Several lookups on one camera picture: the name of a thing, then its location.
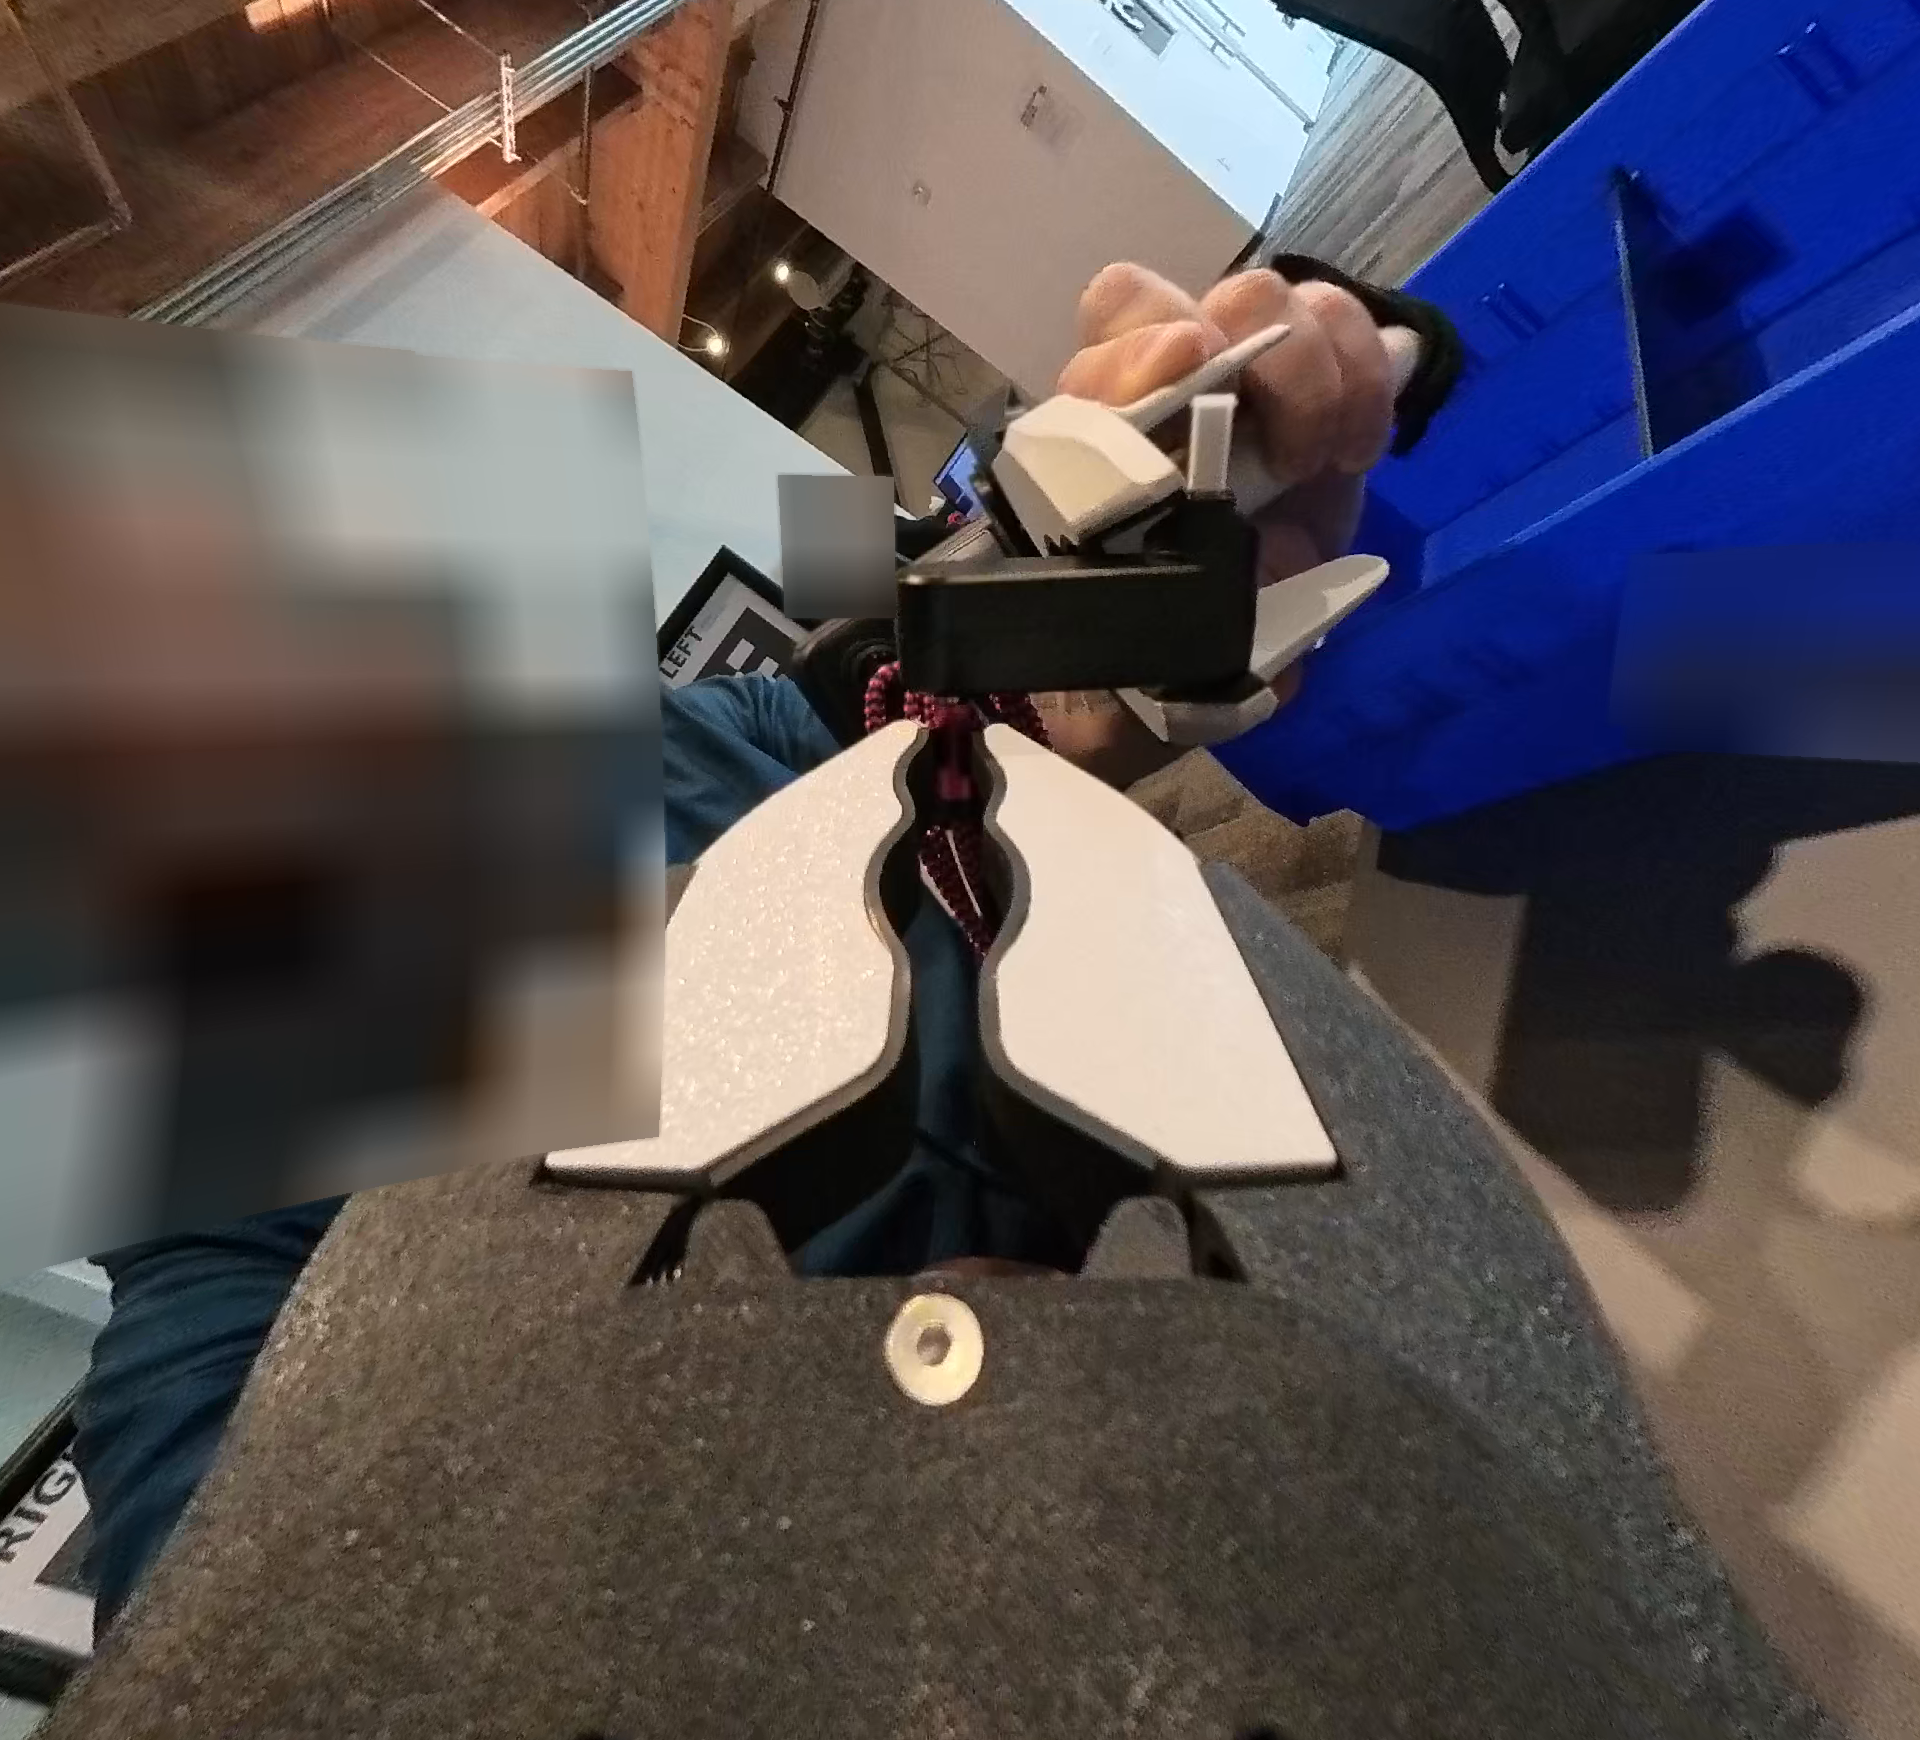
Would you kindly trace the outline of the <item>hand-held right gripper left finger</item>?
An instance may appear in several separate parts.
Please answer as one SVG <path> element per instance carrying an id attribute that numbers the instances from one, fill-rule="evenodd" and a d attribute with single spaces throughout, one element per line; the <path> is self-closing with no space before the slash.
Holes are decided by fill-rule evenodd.
<path id="1" fill-rule="evenodd" d="M 549 1175 L 718 1189 L 877 1093 L 910 1012 L 882 865 L 917 755 L 921 723 L 890 720 L 710 846 L 663 929 L 660 1129 Z"/>

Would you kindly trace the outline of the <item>person's left hand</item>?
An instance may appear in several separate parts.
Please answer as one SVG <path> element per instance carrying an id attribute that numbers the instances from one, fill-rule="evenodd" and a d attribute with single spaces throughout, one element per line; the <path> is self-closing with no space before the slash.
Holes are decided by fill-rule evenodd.
<path id="1" fill-rule="evenodd" d="M 1237 426 L 1284 496 L 1266 527 L 1319 528 L 1319 553 L 1342 553 L 1361 511 L 1361 479 L 1387 454 L 1396 407 L 1434 332 L 1377 324 L 1347 287 L 1240 272 L 1190 293 L 1143 264 L 1107 264 L 1079 303 L 1079 352 L 1058 390 L 1109 407 L 1181 381 L 1240 340 L 1281 326 L 1281 342 L 1249 363 Z"/>

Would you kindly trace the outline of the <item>person's blue shirt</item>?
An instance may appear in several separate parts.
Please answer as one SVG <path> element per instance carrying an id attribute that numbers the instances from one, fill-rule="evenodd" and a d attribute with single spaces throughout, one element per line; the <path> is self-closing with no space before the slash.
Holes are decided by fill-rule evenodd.
<path id="1" fill-rule="evenodd" d="M 838 750 L 783 677 L 663 694 L 663 855 L 690 865 Z M 925 896 L 908 923 L 917 1144 L 871 1197 L 793 1250 L 805 1277 L 1072 1270 L 1075 1241 L 1001 1153 L 978 1098 L 978 953 Z M 74 1404 L 103 1640 L 206 1478 L 275 1318 L 346 1197 L 103 1252 L 110 1311 Z"/>

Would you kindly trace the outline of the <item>row of ceiling spotlights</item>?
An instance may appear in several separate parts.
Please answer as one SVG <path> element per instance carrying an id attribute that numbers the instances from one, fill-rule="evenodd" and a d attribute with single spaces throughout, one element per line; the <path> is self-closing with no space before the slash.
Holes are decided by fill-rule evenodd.
<path id="1" fill-rule="evenodd" d="M 747 364 L 793 316 L 791 254 L 771 250 L 754 261 L 726 261 L 690 293 L 695 349 L 722 368 Z"/>

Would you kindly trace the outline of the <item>person's left forearm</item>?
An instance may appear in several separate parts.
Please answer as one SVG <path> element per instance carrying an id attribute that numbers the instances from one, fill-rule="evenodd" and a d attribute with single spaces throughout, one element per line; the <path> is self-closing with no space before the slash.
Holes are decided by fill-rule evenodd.
<path id="1" fill-rule="evenodd" d="M 1051 693 L 1032 705 L 1051 750 L 1118 793 L 1152 784 L 1193 755 L 1159 741 L 1115 693 Z"/>

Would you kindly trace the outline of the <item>black power adapter block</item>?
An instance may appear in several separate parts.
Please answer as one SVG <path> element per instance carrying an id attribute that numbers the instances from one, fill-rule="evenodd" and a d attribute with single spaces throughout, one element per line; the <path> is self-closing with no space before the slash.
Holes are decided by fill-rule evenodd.
<path id="1" fill-rule="evenodd" d="M 1004 553 L 971 521 L 899 568 L 899 670 L 937 700 L 1245 683 L 1259 532 L 1229 496 L 1177 496 L 1126 547 Z"/>

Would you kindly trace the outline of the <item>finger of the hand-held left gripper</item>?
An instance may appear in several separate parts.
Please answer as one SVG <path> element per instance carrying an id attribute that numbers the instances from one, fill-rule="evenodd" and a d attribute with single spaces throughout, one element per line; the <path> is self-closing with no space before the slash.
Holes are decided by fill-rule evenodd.
<path id="1" fill-rule="evenodd" d="M 1013 417 L 995 454 L 1001 547 L 1013 559 L 1096 547 L 1195 496 L 1263 511 L 1287 487 L 1236 431 L 1236 411 L 1245 368 L 1284 340 L 1284 324 L 1266 326 L 1130 404 L 1051 395 Z"/>
<path id="2" fill-rule="evenodd" d="M 1371 602 L 1392 564 L 1351 553 L 1259 591 L 1252 660 L 1236 678 L 1199 688 L 1122 688 L 1122 709 L 1163 744 L 1229 744 L 1276 716 L 1276 683 Z"/>

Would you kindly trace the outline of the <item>blue plastic bin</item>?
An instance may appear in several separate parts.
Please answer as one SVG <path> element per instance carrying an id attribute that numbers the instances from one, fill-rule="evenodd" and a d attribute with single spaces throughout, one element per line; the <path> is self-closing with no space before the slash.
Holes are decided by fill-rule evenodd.
<path id="1" fill-rule="evenodd" d="M 1411 287 L 1385 589 L 1218 750 L 1411 829 L 1653 755 L 1918 757 L 1918 0 L 1709 0 Z"/>

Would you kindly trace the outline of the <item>black office chair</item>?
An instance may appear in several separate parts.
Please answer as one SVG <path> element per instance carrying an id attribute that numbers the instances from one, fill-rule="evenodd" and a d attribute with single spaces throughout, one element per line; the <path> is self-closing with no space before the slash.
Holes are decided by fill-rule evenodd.
<path id="1" fill-rule="evenodd" d="M 1502 96 L 1511 54 L 1484 0 L 1266 0 L 1289 21 L 1315 23 L 1347 41 L 1387 54 L 1423 79 L 1488 192 L 1511 171 L 1502 160 Z"/>

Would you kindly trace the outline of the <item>wooden support post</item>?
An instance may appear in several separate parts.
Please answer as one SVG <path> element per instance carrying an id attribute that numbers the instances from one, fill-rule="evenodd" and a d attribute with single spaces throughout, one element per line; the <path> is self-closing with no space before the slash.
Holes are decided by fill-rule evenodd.
<path id="1" fill-rule="evenodd" d="M 600 16 L 616 0 L 582 0 Z M 585 257 L 613 303 L 681 342 L 710 167 L 722 115 L 746 79 L 746 40 L 791 0 L 690 0 L 616 48 L 613 80 L 633 96 L 592 120 L 582 154 Z"/>

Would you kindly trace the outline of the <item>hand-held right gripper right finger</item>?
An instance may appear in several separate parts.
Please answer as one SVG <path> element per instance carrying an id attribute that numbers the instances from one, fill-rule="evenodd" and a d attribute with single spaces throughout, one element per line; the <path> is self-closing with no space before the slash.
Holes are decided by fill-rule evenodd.
<path id="1" fill-rule="evenodd" d="M 1337 1145 L 1193 853 L 1010 723 L 981 738 L 1013 893 L 981 1042 L 1022 1103 L 1203 1189 L 1337 1171 Z"/>

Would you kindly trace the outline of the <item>grey ceiling conduit bundle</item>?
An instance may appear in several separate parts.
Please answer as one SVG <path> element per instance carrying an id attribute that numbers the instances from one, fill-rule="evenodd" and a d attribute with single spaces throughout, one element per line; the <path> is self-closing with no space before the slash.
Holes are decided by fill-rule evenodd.
<path id="1" fill-rule="evenodd" d="M 164 326 L 218 324 L 244 297 L 275 287 L 300 261 L 336 245 L 373 216 L 405 202 L 428 178 L 444 175 L 485 148 L 508 154 L 521 138 L 523 120 L 582 86 L 600 66 L 613 61 L 616 51 L 672 21 L 687 3 L 695 0 L 616 0 L 582 30 L 571 30 L 557 46 L 537 51 L 530 61 L 501 61 L 492 96 L 478 96 L 456 104 L 370 171 L 326 188 L 295 216 L 283 216 L 269 233 L 214 261 L 193 282 L 133 309 L 133 320 L 153 320 Z"/>

